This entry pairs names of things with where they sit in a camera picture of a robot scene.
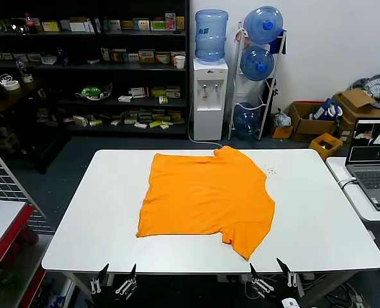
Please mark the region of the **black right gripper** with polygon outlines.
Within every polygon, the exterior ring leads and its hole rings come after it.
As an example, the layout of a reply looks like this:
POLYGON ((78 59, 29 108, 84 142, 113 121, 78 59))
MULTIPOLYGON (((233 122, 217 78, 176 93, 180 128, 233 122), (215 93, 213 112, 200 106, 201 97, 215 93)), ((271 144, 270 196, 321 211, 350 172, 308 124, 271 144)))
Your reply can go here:
POLYGON ((273 304, 276 307, 284 308, 300 308, 299 291, 297 288, 297 273, 291 271, 287 264, 282 262, 279 258, 276 258, 283 274, 287 277, 287 286, 273 287, 269 285, 263 278, 261 278, 256 272, 252 263, 250 263, 250 274, 252 291, 254 295, 258 295, 263 298, 269 304, 273 304))

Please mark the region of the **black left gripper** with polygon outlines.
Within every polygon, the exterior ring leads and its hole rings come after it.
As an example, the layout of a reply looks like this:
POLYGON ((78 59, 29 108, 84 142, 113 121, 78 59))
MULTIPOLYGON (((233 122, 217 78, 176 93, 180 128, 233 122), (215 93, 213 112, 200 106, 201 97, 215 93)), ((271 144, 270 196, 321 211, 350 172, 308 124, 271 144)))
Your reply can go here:
POLYGON ((101 284, 105 275, 107 274, 109 264, 106 264, 104 268, 99 271, 95 278, 90 279, 91 293, 98 294, 92 295, 91 299, 86 299, 85 304, 90 308, 113 308, 113 307, 126 307, 127 299, 125 296, 120 295, 132 295, 137 287, 136 281, 136 264, 134 264, 128 278, 118 287, 115 294, 102 294, 101 284))

